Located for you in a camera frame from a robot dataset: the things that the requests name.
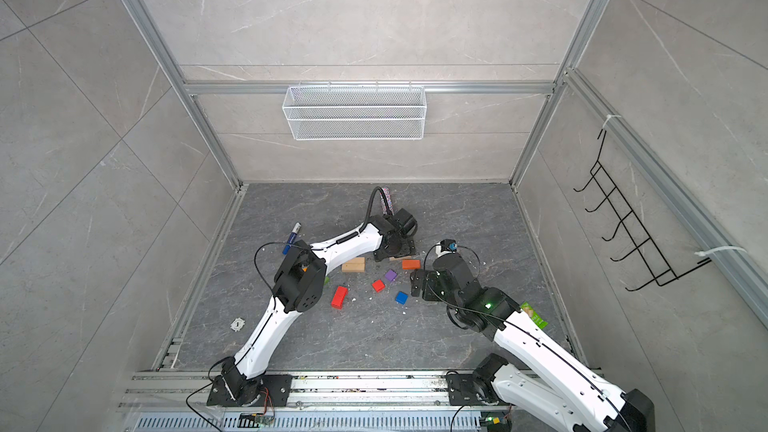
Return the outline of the natural wood block 58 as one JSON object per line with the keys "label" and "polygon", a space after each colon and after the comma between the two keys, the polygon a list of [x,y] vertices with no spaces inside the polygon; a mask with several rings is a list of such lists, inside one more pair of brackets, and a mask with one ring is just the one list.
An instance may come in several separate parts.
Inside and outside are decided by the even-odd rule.
{"label": "natural wood block 58", "polygon": [[356,257],[342,264],[343,273],[363,273],[366,270],[366,259]]}

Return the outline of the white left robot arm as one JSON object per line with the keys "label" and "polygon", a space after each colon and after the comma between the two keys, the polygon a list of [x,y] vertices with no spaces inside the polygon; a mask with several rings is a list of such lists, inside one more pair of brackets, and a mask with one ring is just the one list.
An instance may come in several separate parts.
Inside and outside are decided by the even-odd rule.
{"label": "white left robot arm", "polygon": [[374,215],[377,196],[386,197],[381,187],[373,189],[364,220],[352,230],[326,241],[297,240],[288,246],[269,287],[271,297],[262,318],[240,350],[222,361],[222,372],[213,380],[212,392],[224,394],[226,404],[248,404],[265,390],[261,380],[273,353],[300,314],[320,300],[328,273],[368,253],[377,262],[414,253],[416,219],[389,206]]}

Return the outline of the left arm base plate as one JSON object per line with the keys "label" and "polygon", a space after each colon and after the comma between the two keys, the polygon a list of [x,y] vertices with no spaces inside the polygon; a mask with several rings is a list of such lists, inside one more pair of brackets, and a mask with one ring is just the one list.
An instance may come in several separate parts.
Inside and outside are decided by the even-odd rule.
{"label": "left arm base plate", "polygon": [[285,407],[292,381],[293,376],[289,374],[266,374],[249,380],[228,380],[219,375],[214,379],[206,405],[225,408]]}

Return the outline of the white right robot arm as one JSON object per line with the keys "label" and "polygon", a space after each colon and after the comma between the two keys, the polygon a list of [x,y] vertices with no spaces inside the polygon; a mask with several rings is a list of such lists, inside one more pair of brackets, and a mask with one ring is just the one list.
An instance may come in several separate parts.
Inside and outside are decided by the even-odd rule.
{"label": "white right robot arm", "polygon": [[491,354],[465,388],[474,402],[506,403],[557,431],[653,431],[655,406],[638,389],[624,391],[599,376],[551,339],[521,304],[480,284],[449,239],[435,246],[431,267],[411,272],[411,292],[446,307],[451,323],[477,332],[534,372]]}

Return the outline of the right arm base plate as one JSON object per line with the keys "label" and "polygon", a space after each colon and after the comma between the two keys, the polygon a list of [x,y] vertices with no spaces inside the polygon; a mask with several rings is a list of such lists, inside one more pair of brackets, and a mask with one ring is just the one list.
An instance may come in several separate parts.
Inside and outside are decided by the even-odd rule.
{"label": "right arm base plate", "polygon": [[452,406],[497,406],[504,401],[493,391],[490,382],[473,374],[449,371],[445,374],[449,403]]}

